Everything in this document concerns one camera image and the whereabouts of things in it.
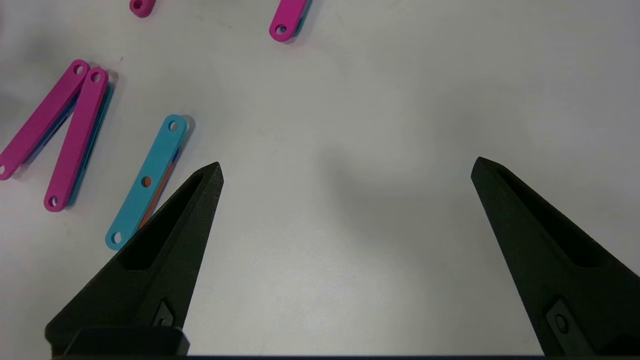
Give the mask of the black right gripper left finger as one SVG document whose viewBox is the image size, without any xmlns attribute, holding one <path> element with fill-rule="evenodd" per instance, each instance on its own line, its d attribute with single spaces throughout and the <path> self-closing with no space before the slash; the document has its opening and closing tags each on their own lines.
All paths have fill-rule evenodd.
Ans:
<svg viewBox="0 0 640 360">
<path fill-rule="evenodd" d="M 47 324 L 54 357 L 181 357 L 183 332 L 224 186 L 200 168 Z"/>
</svg>

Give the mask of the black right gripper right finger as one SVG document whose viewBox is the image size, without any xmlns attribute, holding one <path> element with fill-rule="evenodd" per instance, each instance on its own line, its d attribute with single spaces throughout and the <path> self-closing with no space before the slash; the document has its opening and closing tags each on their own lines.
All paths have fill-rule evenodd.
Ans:
<svg viewBox="0 0 640 360">
<path fill-rule="evenodd" d="M 548 357 L 637 357 L 640 278 L 502 164 L 471 181 Z"/>
</svg>

